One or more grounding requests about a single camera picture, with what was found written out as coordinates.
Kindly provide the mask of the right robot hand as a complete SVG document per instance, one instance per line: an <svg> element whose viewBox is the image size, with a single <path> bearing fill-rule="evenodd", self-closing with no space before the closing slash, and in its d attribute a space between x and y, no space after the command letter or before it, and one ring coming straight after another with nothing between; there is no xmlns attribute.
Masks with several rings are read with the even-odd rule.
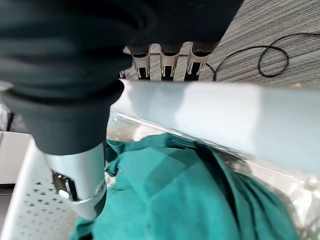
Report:
<svg viewBox="0 0 320 240"><path fill-rule="evenodd" d="M3 0L2 99L48 155L56 191L82 218L106 202L111 105L132 65L125 47L218 43L240 0Z"/></svg>

